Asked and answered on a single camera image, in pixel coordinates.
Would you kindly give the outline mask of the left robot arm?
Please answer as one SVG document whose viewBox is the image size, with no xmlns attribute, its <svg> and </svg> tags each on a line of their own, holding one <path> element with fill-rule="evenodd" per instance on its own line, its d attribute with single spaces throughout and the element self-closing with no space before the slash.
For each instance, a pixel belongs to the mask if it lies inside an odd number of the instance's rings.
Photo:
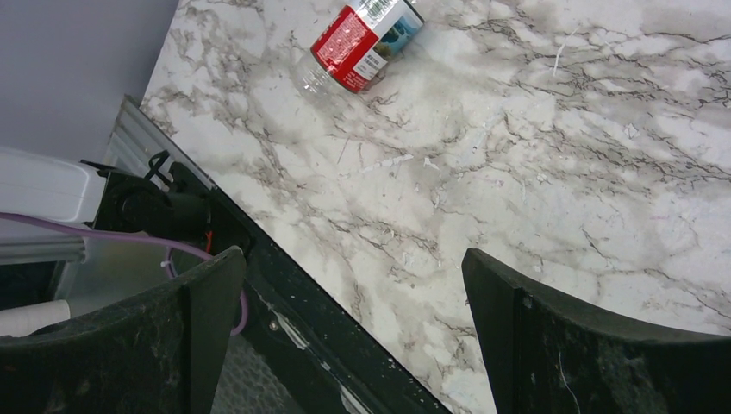
<svg viewBox="0 0 731 414">
<path fill-rule="evenodd" d="M 191 171 L 163 150 L 135 175 L 87 160 L 71 162 L 4 147 L 1 211 L 120 233 L 197 241 L 209 229 L 210 205 Z"/>
</svg>

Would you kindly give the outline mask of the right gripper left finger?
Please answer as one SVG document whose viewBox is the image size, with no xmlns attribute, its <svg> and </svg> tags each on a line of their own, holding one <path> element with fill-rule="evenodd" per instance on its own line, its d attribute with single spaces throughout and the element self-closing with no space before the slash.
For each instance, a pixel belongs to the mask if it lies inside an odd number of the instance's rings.
<svg viewBox="0 0 731 414">
<path fill-rule="evenodd" d="M 3 337 L 2 412 L 209 412 L 245 271 L 232 247 L 102 309 Z"/>
</svg>

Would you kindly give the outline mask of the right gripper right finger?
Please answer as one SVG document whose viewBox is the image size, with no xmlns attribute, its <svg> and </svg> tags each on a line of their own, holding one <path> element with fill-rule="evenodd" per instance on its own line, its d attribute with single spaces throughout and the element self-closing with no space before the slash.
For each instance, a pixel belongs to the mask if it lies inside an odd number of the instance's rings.
<svg viewBox="0 0 731 414">
<path fill-rule="evenodd" d="M 462 273 L 498 412 L 729 412 L 728 337 L 619 315 L 476 248 Z"/>
</svg>

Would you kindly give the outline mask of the red label clear bottle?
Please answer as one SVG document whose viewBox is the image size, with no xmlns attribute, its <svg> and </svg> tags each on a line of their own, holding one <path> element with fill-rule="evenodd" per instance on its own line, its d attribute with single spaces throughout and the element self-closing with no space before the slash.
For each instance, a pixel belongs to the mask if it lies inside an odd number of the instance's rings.
<svg viewBox="0 0 731 414">
<path fill-rule="evenodd" d="M 301 91 L 324 97 L 362 92 L 425 24 L 417 1 L 346 3 L 297 64 Z"/>
</svg>

